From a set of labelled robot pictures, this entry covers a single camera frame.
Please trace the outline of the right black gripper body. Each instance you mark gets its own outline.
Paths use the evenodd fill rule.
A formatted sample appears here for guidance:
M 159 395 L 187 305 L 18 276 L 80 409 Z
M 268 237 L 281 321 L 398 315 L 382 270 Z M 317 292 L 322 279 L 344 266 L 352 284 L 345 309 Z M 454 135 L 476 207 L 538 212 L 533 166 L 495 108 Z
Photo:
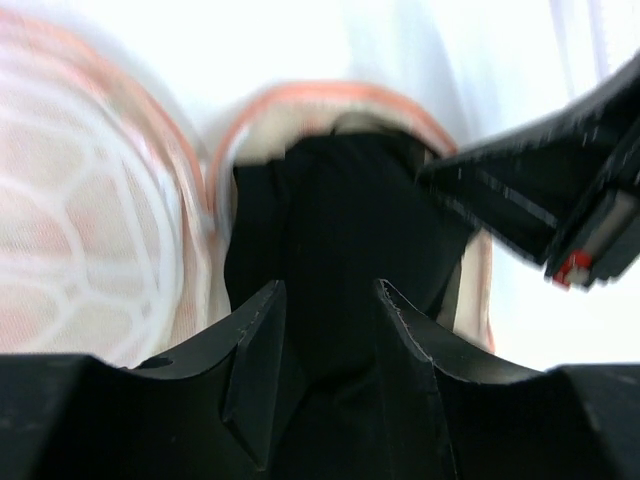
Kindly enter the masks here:
M 545 277 L 569 289 L 619 279 L 639 256 L 639 123 L 612 150 L 558 231 Z

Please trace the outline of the peach floral mesh laundry bag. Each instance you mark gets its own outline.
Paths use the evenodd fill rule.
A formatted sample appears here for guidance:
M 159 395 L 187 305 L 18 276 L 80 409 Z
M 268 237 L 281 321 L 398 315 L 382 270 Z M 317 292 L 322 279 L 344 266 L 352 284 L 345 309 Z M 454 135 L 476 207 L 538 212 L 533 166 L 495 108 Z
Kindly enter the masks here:
M 232 170 L 365 116 L 454 144 L 374 84 L 286 82 L 200 159 L 160 103 L 71 32 L 1 13 L 1 349 L 135 367 L 230 310 Z

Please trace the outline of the black bra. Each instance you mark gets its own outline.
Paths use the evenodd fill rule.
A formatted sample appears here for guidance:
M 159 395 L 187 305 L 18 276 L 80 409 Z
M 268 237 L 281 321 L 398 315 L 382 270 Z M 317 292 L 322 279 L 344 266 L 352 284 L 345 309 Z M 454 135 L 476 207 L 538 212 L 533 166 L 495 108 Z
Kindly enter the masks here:
M 436 316 L 474 229 L 416 183 L 425 148 L 404 133 L 301 140 L 235 170 L 224 278 L 233 307 L 286 286 L 286 328 L 310 387 L 278 446 L 275 479 L 386 479 L 374 283 Z

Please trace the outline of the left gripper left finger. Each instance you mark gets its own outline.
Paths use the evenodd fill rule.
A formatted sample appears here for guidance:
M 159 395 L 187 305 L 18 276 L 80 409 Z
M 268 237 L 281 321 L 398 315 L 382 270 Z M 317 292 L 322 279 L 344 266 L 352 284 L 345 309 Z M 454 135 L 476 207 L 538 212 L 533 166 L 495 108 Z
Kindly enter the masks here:
M 135 369 L 89 355 L 1 359 L 5 479 L 263 479 L 284 340 L 272 282 Z

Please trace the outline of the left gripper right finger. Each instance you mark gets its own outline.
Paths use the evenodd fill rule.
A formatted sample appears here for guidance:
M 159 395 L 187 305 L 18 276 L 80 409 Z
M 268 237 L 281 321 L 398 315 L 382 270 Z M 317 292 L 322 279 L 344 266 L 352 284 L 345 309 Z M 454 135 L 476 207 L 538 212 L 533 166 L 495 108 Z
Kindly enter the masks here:
M 376 356 L 396 479 L 635 479 L 639 368 L 538 372 L 376 286 Z

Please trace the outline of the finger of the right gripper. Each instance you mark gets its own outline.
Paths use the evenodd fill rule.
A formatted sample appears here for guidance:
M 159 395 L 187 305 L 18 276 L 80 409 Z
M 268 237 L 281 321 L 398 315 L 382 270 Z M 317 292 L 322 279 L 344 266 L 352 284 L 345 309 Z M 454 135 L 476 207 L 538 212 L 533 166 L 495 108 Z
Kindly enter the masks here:
M 555 264 L 592 201 L 639 172 L 639 62 L 559 112 L 426 166 L 420 184 L 524 259 Z

